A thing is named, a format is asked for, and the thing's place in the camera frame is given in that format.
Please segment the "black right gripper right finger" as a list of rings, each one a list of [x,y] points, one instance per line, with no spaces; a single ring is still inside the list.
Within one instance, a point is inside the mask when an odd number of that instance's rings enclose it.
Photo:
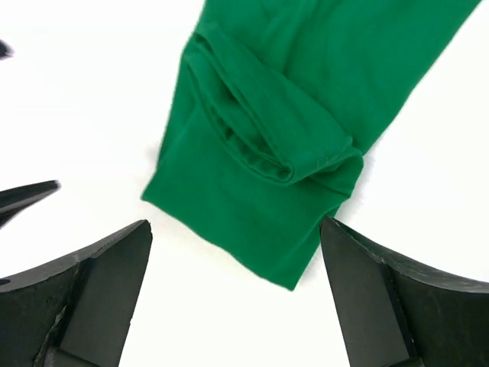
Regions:
[[[329,216],[320,238],[351,366],[488,364],[486,282],[425,265]]]

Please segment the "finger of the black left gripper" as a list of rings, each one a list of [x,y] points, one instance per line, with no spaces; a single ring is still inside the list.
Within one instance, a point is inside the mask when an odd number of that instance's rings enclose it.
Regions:
[[[15,52],[8,44],[6,44],[4,41],[0,41],[0,60],[12,58],[14,54]]]
[[[38,203],[59,189],[60,183],[57,180],[48,180],[1,191],[1,227],[22,210]]]

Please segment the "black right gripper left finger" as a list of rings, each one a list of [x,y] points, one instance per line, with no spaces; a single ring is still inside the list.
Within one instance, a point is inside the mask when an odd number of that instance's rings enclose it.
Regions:
[[[1,280],[3,366],[117,366],[152,243],[139,220]]]

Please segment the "green t shirt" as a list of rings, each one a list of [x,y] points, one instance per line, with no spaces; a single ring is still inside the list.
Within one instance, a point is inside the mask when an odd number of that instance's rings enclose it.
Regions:
[[[475,1],[207,1],[142,198],[293,290]]]

